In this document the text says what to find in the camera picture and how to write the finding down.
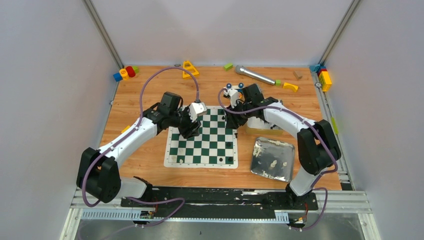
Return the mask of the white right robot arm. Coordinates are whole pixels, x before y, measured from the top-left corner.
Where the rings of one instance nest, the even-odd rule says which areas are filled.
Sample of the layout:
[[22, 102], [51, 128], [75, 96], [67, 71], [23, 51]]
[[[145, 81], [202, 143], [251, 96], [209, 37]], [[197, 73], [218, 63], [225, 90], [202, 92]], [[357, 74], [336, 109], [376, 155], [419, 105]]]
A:
[[264, 97], [254, 83], [237, 90], [224, 87], [218, 103], [225, 111], [226, 127], [238, 129], [248, 119], [258, 118], [289, 133], [297, 141], [300, 168], [287, 185], [286, 204], [298, 209], [322, 176], [338, 171], [342, 153], [331, 124], [327, 120], [303, 117], [274, 97]]

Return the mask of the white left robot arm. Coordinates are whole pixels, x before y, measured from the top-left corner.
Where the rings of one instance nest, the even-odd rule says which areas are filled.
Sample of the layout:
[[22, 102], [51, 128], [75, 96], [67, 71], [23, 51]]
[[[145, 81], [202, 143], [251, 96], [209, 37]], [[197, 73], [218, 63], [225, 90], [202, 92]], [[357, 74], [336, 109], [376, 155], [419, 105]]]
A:
[[148, 182], [136, 176], [123, 177], [119, 170], [138, 148], [163, 130], [176, 128], [184, 139], [200, 134], [199, 117], [207, 113], [206, 105], [200, 100], [186, 107], [182, 103], [180, 95], [165, 92], [160, 102], [144, 110], [136, 122], [117, 138], [98, 149], [85, 149], [80, 159], [76, 186], [99, 202], [133, 197], [140, 206], [149, 206], [153, 193], [148, 189]]

